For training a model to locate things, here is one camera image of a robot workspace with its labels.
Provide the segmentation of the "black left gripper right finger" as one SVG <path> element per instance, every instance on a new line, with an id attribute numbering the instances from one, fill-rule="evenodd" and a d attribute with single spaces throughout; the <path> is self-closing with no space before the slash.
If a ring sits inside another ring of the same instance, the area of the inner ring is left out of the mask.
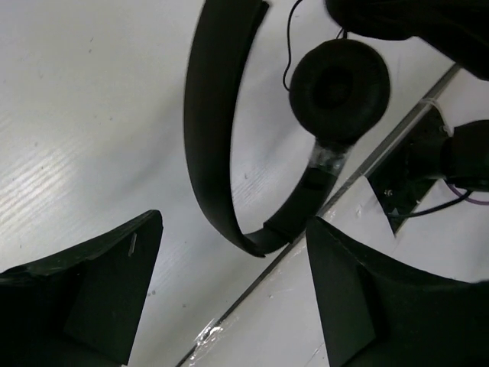
<path id="1" fill-rule="evenodd" d="M 320 218 L 307 252 L 331 366 L 486 366 L 488 283 L 444 278 Z"/>

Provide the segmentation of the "black headphones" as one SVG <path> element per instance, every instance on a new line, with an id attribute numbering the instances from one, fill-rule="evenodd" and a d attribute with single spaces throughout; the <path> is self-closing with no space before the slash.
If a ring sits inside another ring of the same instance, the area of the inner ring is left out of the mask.
<path id="1" fill-rule="evenodd" d="M 266 1 L 207 1 L 186 71 L 183 135 L 189 178 L 202 213 L 228 241 L 255 257 L 294 242 L 316 215 L 347 157 L 383 117 L 390 76 L 370 45 L 340 37 L 309 51 L 291 70 L 290 107 L 316 141 L 299 183 L 263 226 L 242 232 L 231 186 L 232 129 L 248 55 Z"/>

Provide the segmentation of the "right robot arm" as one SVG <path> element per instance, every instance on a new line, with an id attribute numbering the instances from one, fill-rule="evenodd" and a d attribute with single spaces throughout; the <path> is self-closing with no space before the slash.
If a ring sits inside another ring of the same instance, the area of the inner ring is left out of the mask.
<path id="1" fill-rule="evenodd" d="M 327 1 L 346 31 L 384 41 L 418 37 L 479 80 L 488 80 L 486 1 Z M 438 176 L 466 190 L 488 190 L 488 121 L 457 127 L 441 147 Z"/>

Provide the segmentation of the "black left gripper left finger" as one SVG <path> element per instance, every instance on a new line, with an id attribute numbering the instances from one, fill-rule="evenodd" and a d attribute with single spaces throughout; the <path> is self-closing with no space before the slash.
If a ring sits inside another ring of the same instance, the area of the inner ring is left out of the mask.
<path id="1" fill-rule="evenodd" d="M 3 366 L 128 364 L 163 234 L 149 210 L 1 274 Z"/>

